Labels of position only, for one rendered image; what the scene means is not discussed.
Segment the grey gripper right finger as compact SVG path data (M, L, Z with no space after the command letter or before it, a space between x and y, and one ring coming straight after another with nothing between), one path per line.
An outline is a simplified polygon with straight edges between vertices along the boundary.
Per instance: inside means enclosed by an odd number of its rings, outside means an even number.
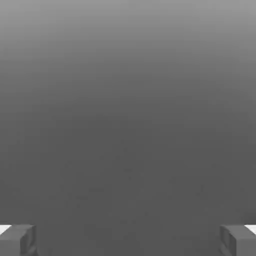
M221 225L220 256L256 256L256 224Z

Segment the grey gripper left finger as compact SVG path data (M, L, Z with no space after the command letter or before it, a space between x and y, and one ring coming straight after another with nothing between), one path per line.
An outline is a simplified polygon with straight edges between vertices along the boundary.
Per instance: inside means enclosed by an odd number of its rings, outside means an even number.
M37 227L0 224L0 256L38 256Z

